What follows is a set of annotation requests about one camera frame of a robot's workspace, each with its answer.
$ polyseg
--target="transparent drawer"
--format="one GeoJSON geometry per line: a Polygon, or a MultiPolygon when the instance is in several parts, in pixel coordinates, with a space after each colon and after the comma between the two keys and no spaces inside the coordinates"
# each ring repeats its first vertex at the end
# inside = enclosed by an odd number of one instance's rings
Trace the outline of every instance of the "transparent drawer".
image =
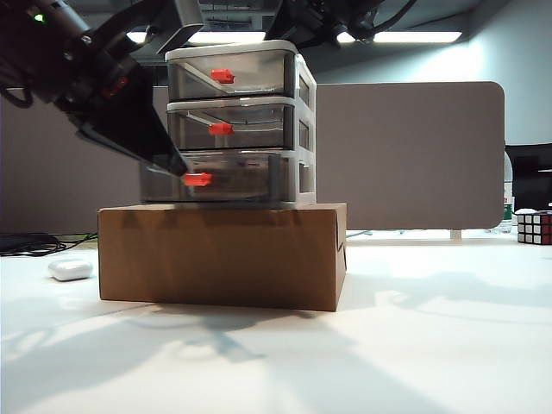
{"type": "Polygon", "coordinates": [[[181,150],[293,147],[289,98],[170,103],[167,109],[169,135],[181,150]]]}
{"type": "Polygon", "coordinates": [[[193,166],[184,180],[143,166],[141,197],[155,202],[287,201],[289,168],[275,153],[185,154],[193,166]]]}
{"type": "Polygon", "coordinates": [[[288,41],[173,50],[166,54],[169,99],[294,97],[297,53],[288,41]]]}

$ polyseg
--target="ceiling light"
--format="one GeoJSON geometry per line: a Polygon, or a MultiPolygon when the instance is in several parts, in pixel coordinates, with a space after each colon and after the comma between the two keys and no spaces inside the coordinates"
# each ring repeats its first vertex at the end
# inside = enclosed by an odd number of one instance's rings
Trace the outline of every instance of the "ceiling light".
{"type": "Polygon", "coordinates": [[[462,32],[380,32],[373,37],[376,43],[452,43],[462,32]]]}
{"type": "Polygon", "coordinates": [[[347,32],[341,32],[337,35],[337,41],[340,43],[353,43],[355,38],[347,32]]]}
{"type": "Polygon", "coordinates": [[[265,32],[197,32],[188,42],[194,46],[223,45],[227,43],[258,43],[265,32]]]}
{"type": "Polygon", "coordinates": [[[140,44],[146,41],[146,32],[130,32],[127,36],[134,43],[140,44]]]}

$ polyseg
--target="cardboard box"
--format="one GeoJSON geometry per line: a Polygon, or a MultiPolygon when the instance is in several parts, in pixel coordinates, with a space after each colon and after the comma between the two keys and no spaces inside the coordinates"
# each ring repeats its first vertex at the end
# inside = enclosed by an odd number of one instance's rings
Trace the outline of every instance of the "cardboard box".
{"type": "Polygon", "coordinates": [[[346,204],[100,210],[100,297],[335,311],[345,277],[346,212],[346,204]]]}

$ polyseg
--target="tabletop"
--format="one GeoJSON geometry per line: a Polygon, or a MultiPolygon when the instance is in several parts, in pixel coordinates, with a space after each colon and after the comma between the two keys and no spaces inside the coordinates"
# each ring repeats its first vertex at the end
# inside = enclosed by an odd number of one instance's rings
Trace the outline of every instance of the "tabletop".
{"type": "Polygon", "coordinates": [[[331,313],[106,302],[93,248],[3,258],[2,413],[552,412],[552,247],[360,235],[347,260],[331,313]],[[93,276],[49,278],[65,257],[93,276]]]}

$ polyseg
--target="black monitor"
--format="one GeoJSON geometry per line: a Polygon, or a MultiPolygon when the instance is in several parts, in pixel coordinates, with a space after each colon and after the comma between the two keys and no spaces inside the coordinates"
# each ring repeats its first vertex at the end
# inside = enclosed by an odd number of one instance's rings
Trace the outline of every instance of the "black monitor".
{"type": "Polygon", "coordinates": [[[507,145],[513,170],[515,209],[551,210],[552,143],[507,145]]]}

